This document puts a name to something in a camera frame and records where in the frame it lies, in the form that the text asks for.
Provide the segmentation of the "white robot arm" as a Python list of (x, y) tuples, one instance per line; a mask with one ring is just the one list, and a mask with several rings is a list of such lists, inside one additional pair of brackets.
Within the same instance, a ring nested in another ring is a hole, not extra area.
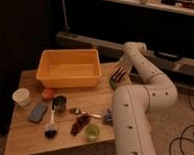
[(120, 86), (112, 95), (116, 155), (156, 155), (146, 112), (162, 111), (177, 101), (175, 84), (143, 55), (146, 51), (145, 43), (124, 44), (124, 56), (142, 77), (143, 84)]

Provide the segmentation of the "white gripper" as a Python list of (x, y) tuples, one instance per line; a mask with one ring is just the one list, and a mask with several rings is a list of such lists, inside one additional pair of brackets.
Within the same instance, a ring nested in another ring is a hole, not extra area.
[(131, 58), (127, 55), (123, 55), (120, 59), (119, 59), (119, 64), (118, 64), (118, 69), (114, 72), (114, 74), (111, 77), (111, 80), (114, 80), (114, 78), (118, 76), (118, 78), (116, 79), (116, 82), (120, 82), (121, 79), (127, 74), (129, 74), (131, 72), (132, 69), (132, 61)]

